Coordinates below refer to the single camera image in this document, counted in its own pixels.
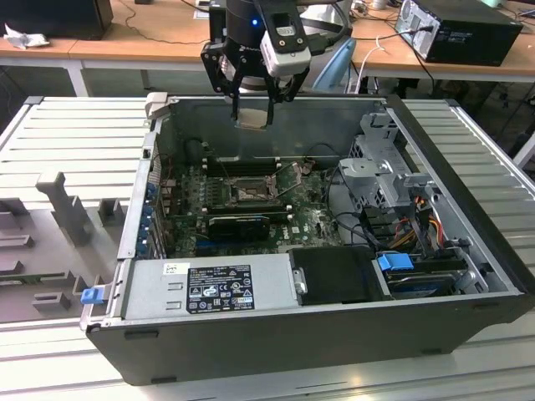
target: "blue release clip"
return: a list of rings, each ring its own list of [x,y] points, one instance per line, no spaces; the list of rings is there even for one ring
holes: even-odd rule
[[[413,270],[415,265],[408,253],[385,253],[377,259],[381,271]]]
[[[83,305],[104,303],[104,288],[86,288],[82,292],[80,301]]]

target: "black plastic cover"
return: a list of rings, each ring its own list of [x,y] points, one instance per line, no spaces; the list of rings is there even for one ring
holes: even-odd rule
[[[370,253],[363,247],[294,248],[289,254],[292,269],[301,271],[306,281],[307,293],[298,296],[300,305],[383,299]]]

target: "desk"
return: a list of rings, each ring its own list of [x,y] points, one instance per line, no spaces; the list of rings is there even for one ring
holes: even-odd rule
[[[520,3],[509,3],[507,7],[522,8]],[[373,15],[386,18],[392,15],[392,10],[375,11]],[[387,36],[393,32],[394,30],[384,22],[361,19],[354,24],[353,36],[375,38],[377,35]],[[364,70],[365,76],[428,78],[405,40],[395,37],[382,40],[380,44],[386,51],[377,50],[368,57]],[[375,41],[357,41],[353,56],[354,63],[360,66],[364,56],[374,47]],[[425,66],[435,79],[533,82],[535,80],[535,34],[521,33],[500,67],[441,63],[426,63]]]
[[[138,69],[202,71],[202,42],[209,37],[208,21],[194,20],[194,9],[180,0],[156,0],[153,5],[135,5],[134,0],[122,0],[137,15],[130,25],[145,36],[167,41],[200,42],[168,44],[142,38],[125,26],[132,12],[120,0],[111,0],[114,11],[112,25],[100,41],[53,39],[52,46],[18,50],[0,41],[0,65],[57,67],[67,69],[78,96],[90,96],[84,81],[85,69]],[[524,7],[509,3],[508,7]],[[377,17],[392,14],[388,9],[374,12]],[[360,19],[354,24],[356,38],[374,38],[394,31],[386,23]],[[401,38],[381,42],[386,52],[376,51],[368,59],[364,75],[375,77],[420,78],[427,75],[415,55]],[[375,45],[374,41],[359,41],[353,60],[360,66],[362,59]],[[455,64],[427,64],[436,79],[482,80],[497,82],[532,82],[535,80],[535,34],[521,34],[501,67]]]

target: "white cable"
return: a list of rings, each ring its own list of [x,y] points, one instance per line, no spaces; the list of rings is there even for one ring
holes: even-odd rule
[[[380,44],[379,44],[379,38],[380,36],[378,35],[376,38],[375,38],[375,44],[376,46],[374,48],[372,48],[368,54],[366,54],[364,56],[364,60],[362,60],[362,64],[360,65],[360,71],[359,71],[359,77],[357,78],[357,88],[356,90],[354,91],[356,94],[359,94],[359,91],[360,91],[360,85],[362,84],[362,72],[364,71],[364,66],[366,65],[366,61],[368,60],[368,57],[375,51],[375,50],[382,50],[383,52],[386,51],[385,48],[383,48]]]
[[[400,36],[400,35],[404,35],[406,33],[414,33],[415,31],[412,30],[412,29],[409,29],[408,31],[403,31],[403,32],[399,32],[398,35],[395,35],[395,37],[397,36]],[[384,47],[382,47],[379,43],[379,39],[382,39],[382,37],[380,35],[377,35],[375,37],[375,47],[372,48],[368,54],[366,54],[364,56],[364,60],[362,60],[362,64],[360,65],[360,71],[359,71],[359,76],[357,77],[357,88],[355,89],[355,94],[359,94],[359,91],[360,91],[360,84],[362,83],[362,72],[364,71],[364,66],[366,65],[366,61],[368,60],[368,57],[375,51],[375,50],[382,50],[383,52],[386,51],[386,49]]]

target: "warning label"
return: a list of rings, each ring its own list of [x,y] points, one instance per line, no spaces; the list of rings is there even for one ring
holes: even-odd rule
[[[254,309],[250,265],[195,267],[187,273],[189,313]]]

